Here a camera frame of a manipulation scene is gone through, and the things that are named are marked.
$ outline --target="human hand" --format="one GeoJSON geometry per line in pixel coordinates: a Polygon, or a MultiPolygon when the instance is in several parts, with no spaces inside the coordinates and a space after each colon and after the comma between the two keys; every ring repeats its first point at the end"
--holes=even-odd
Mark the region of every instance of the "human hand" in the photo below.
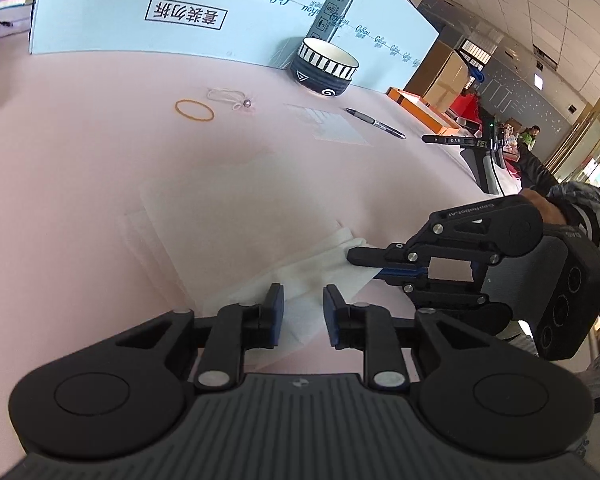
{"type": "Polygon", "coordinates": [[[525,197],[531,202],[542,216],[542,222],[545,224],[567,225],[567,220],[555,205],[549,202],[544,196],[532,189],[523,189],[519,195],[525,197]]]}

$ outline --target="striped bowl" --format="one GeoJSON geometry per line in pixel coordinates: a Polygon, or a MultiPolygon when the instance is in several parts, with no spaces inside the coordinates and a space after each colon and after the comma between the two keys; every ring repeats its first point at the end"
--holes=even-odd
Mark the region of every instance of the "striped bowl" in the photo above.
{"type": "Polygon", "coordinates": [[[322,95],[342,94],[351,83],[359,63],[328,41],[304,38],[291,60],[291,75],[302,86],[322,95]]]}

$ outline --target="pink table surface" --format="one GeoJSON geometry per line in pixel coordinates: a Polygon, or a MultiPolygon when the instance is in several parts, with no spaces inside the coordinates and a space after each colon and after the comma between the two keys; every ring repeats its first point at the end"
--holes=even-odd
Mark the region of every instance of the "pink table surface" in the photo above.
{"type": "MultiPolygon", "coordinates": [[[[282,70],[171,54],[30,56],[25,36],[0,40],[0,475],[23,456],[7,405],[24,374],[169,308],[117,224],[142,209],[142,182],[288,153],[341,224],[385,246],[434,210],[485,198],[457,149],[421,142],[427,131],[384,94],[351,87],[324,98],[282,70]],[[176,100],[216,87],[246,92],[254,113],[213,103],[215,120],[197,123],[174,112],[176,100]],[[371,146],[315,140],[285,103],[356,108],[408,138],[346,116],[371,146]]],[[[440,269],[466,276],[464,267],[440,269]]],[[[384,283],[358,300],[413,311],[384,283]]],[[[330,349],[326,333],[269,368],[361,369],[362,354],[330,349]]]]}

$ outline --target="white string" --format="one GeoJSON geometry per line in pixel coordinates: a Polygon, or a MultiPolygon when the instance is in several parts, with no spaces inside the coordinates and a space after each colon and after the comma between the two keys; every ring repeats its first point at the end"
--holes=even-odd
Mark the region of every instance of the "white string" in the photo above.
{"type": "Polygon", "coordinates": [[[251,99],[247,98],[244,92],[239,90],[233,90],[231,88],[212,88],[206,94],[206,98],[211,101],[218,101],[221,103],[231,103],[233,110],[238,110],[243,106],[249,108],[251,106],[251,99]]]}

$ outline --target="person in green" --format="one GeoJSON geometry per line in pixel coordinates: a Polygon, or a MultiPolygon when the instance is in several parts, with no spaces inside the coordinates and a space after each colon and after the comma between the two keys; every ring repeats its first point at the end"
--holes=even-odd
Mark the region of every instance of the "person in green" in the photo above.
{"type": "Polygon", "coordinates": [[[532,126],[518,134],[518,143],[526,144],[528,149],[533,148],[536,143],[536,137],[540,133],[540,126],[532,126]]]}

